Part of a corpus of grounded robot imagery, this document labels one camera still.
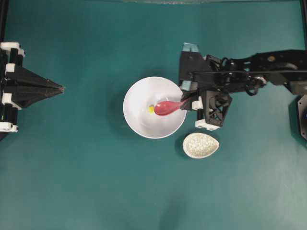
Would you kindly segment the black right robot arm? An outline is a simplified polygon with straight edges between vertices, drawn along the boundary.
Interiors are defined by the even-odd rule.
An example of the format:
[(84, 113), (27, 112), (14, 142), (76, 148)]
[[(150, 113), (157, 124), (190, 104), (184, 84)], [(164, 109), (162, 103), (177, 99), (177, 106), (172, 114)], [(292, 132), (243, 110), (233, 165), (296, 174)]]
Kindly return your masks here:
[(255, 96), (267, 83), (284, 86), (293, 95), (307, 93), (307, 52), (282, 50), (247, 58), (203, 56), (184, 43), (179, 60), (181, 110), (196, 111), (195, 127), (213, 131), (223, 126), (231, 94)]

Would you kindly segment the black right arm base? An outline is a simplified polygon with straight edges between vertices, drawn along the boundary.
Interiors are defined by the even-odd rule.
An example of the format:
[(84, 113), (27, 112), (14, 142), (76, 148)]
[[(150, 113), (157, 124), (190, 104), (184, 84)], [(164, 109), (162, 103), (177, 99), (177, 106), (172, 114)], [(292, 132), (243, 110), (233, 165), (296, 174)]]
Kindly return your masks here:
[(300, 144), (307, 144), (307, 96), (297, 96), (288, 106), (291, 135)]

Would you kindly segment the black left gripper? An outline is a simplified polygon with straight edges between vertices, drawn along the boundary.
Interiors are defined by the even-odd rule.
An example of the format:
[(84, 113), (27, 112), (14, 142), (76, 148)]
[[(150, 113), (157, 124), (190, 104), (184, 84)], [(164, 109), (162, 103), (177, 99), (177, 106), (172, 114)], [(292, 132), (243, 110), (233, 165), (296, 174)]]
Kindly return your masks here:
[(18, 111), (64, 93), (64, 87), (25, 68), (18, 42), (0, 43), (0, 131), (17, 132)]

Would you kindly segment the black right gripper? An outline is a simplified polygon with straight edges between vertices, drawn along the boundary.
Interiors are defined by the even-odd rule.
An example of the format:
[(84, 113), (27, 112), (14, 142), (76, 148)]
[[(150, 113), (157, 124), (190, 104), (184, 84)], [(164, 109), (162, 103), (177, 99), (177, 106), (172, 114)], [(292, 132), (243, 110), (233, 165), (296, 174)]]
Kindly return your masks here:
[(214, 58), (204, 58), (197, 44), (184, 43), (179, 60), (179, 87), (181, 101), (189, 101), (181, 110), (196, 111), (196, 128), (214, 131), (223, 126), (231, 96), (218, 85), (219, 63)]

